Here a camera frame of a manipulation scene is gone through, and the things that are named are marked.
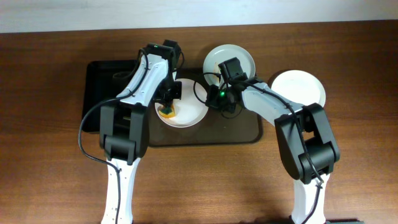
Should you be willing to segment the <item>green and yellow sponge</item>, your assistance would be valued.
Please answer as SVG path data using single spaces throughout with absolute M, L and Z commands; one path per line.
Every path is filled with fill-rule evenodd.
M 161 106 L 157 112 L 163 118 L 173 118 L 176 116 L 175 108 L 173 105 Z

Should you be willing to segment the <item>white plate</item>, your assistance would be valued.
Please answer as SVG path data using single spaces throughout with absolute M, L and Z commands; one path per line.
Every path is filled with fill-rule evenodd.
M 284 98 L 305 106 L 318 103 L 324 107 L 326 91 L 318 78 L 302 70 L 288 70 L 277 75 L 271 89 Z
M 205 101 L 207 97 L 206 90 L 196 82 L 193 87 L 194 81 L 187 78 L 179 78 L 178 81 L 182 82 L 182 97 L 180 100 L 175 99 L 173 104 L 176 116 L 173 118 L 163 118 L 158 114 L 158 109 L 161 104 L 155 103 L 156 115 L 167 125 L 175 128 L 187 128 L 199 123 L 207 114 L 208 107 L 201 103 L 200 100 Z

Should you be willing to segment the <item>pale blue plate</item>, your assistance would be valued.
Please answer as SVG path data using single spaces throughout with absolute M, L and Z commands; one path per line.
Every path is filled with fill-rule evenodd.
M 222 85 L 223 79 L 215 75 L 215 73 L 221 73 L 218 65 L 234 57 L 239 59 L 243 72 L 246 73 L 248 78 L 255 76 L 256 66 L 250 53 L 238 45 L 225 44 L 211 50 L 205 58 L 203 73 L 206 73 L 205 80 L 207 84 Z

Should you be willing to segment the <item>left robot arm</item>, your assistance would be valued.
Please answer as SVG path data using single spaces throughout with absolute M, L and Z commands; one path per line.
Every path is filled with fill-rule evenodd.
M 132 223 L 137 167 L 149 146 L 149 106 L 171 106 L 182 95 L 175 79 L 182 50 L 173 40 L 148 44 L 117 102 L 100 109 L 99 144 L 108 163 L 108 187 L 102 223 Z

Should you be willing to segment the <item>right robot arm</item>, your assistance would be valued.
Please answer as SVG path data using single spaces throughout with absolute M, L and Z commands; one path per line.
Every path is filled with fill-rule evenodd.
M 236 105 L 255 112 L 273 127 L 279 154 L 294 180 L 292 223 L 326 223 L 325 188 L 340 159 L 340 150 L 323 106 L 305 106 L 271 90 L 267 83 L 249 78 L 234 57 L 218 64 L 220 86 L 211 85 L 207 107 L 233 113 Z

